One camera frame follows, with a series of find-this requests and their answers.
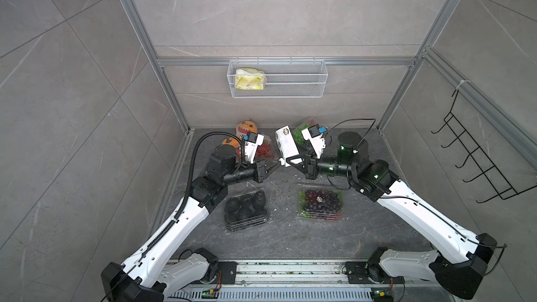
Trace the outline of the white sticker sheet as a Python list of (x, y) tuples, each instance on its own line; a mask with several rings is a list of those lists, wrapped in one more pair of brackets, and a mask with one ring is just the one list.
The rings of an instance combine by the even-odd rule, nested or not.
[(288, 167), (290, 164), (287, 162), (287, 158), (299, 155), (292, 132), (288, 126), (282, 127), (275, 132), (275, 138), (281, 153), (279, 161), (282, 166)]

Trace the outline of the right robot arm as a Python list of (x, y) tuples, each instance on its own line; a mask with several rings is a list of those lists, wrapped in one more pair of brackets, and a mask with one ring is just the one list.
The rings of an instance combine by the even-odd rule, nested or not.
[(398, 215), (434, 247), (427, 252), (379, 247), (366, 263), (370, 280), (384, 283), (397, 277), (415, 278), (436, 282), (460, 299), (474, 298), (487, 275), (497, 241), (486, 233), (465, 229), (436, 210), (392, 172), (386, 161), (372, 162), (369, 144), (357, 132), (341, 133), (336, 154), (325, 155), (327, 133), (324, 127), (303, 130), (312, 152), (300, 153), (289, 128), (277, 130), (281, 164), (294, 167), (309, 180), (320, 175), (346, 178), (350, 188)]

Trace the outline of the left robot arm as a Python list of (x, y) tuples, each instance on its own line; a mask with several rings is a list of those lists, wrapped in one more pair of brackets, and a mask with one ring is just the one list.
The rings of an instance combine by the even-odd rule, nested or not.
[(186, 193), (161, 227), (121, 264), (111, 262), (101, 274), (104, 301), (164, 301), (192, 282), (210, 281), (218, 258), (199, 249), (187, 259), (170, 265), (169, 260), (185, 239), (228, 195), (230, 185), (263, 183), (278, 167), (276, 162), (241, 163), (230, 145), (219, 145), (204, 172), (189, 177)]

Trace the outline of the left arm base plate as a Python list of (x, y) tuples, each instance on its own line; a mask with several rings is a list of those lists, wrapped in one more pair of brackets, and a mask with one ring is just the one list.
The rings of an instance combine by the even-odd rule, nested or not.
[(223, 285), (233, 285), (238, 273), (236, 261), (217, 261), (209, 266), (210, 279)]

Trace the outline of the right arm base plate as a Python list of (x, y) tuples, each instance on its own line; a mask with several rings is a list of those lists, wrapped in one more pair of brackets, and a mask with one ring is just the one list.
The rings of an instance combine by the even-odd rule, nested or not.
[(368, 264), (366, 261), (347, 261), (342, 274), (346, 275), (350, 284), (402, 284), (404, 278), (391, 277), (377, 264)]

